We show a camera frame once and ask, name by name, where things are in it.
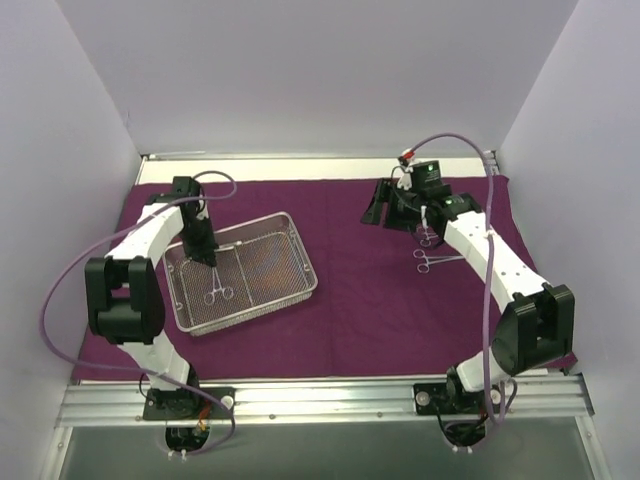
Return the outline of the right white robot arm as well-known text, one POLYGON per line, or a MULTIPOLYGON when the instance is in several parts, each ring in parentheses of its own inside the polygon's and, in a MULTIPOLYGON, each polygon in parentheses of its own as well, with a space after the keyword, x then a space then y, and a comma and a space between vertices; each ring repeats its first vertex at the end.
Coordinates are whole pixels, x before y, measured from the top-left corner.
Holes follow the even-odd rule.
POLYGON ((444 400, 453 411, 467 412, 486 388, 572 354, 573 292, 532 270, 470 194, 455 194, 440 181, 405 191, 380 179, 361 221, 394 230, 431 228, 484 281, 486 300, 498 307, 496 327, 483 328, 481 351, 447 373, 444 400))

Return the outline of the steel surgical scissors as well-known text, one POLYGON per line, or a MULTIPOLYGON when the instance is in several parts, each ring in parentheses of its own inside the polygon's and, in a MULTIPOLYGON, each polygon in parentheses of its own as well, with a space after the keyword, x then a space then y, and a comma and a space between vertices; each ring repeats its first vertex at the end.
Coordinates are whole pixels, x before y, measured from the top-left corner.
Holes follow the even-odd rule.
POLYGON ((418 234, 419 244, 423 248, 431 247, 438 239, 437 234, 431 228, 425 229, 424 227, 420 226, 416 230, 416 233, 418 234))

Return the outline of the purple cloth wrap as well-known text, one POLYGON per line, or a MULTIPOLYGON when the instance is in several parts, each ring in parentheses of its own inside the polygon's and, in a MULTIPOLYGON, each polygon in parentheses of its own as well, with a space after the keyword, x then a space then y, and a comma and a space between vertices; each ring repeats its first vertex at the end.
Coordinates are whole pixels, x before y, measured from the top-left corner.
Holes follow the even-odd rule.
POLYGON ((216 228, 284 211, 318 277, 299 304, 201 337, 165 330, 207 380, 441 374, 482 343, 483 284, 463 261, 416 268, 407 233, 364 225, 366 180, 242 182, 216 228))

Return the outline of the steel tweezers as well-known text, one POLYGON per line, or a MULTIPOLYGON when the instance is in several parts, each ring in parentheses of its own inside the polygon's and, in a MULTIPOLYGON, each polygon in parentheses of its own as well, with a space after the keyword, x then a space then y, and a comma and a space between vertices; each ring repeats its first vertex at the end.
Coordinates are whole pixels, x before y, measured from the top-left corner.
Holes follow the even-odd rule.
POLYGON ((216 251, 217 252, 222 252, 222 251, 228 251, 228 250, 232 250, 232 249, 236 249, 239 248, 240 246, 242 246, 244 244, 244 242, 242 241, 236 241, 236 242, 232 242, 232 243, 228 243, 228 244, 223 244, 220 245, 216 251))

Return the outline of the steel forceps clamp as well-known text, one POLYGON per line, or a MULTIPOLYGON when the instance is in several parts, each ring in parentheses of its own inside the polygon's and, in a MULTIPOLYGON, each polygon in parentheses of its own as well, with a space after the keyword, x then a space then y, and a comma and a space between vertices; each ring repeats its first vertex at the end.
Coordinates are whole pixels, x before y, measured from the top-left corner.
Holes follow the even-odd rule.
POLYGON ((221 297, 223 300, 231 300, 234 297, 234 290, 231 286, 224 286, 222 284, 218 269, 216 267, 212 268, 211 275, 211 287, 204 294, 204 303, 207 306, 212 306, 215 304, 218 297, 221 297))
POLYGON ((415 249, 412 256, 417 260, 416 270, 419 274, 428 274, 434 265, 463 259, 461 255, 428 255, 423 249, 415 249))

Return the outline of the wire mesh instrument tray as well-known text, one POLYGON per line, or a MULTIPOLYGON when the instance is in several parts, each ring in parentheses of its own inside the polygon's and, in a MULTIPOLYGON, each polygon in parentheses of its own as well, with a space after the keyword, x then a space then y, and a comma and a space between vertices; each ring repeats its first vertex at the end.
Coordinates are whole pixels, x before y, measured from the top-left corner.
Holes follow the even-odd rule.
POLYGON ((312 296, 318 278, 292 217, 277 212, 215 233, 218 245, 242 241, 217 252, 218 273, 231 286, 231 300, 204 303, 211 267, 185 257, 180 242, 164 252, 163 266, 178 329, 193 337, 221 331, 293 306, 312 296))

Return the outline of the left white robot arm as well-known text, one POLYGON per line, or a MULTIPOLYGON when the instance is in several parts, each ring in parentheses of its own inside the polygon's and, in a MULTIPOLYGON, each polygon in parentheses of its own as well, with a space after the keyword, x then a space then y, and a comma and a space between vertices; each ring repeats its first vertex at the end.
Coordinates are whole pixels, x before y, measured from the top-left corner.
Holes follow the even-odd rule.
POLYGON ((166 310, 156 267, 175 239, 186 257, 217 266, 216 243, 204 191, 193 177, 173 179, 167 194, 155 194, 141 217, 105 256, 84 268, 89 328, 127 353, 149 378, 151 400, 179 419, 202 405, 198 379, 165 332, 166 310))

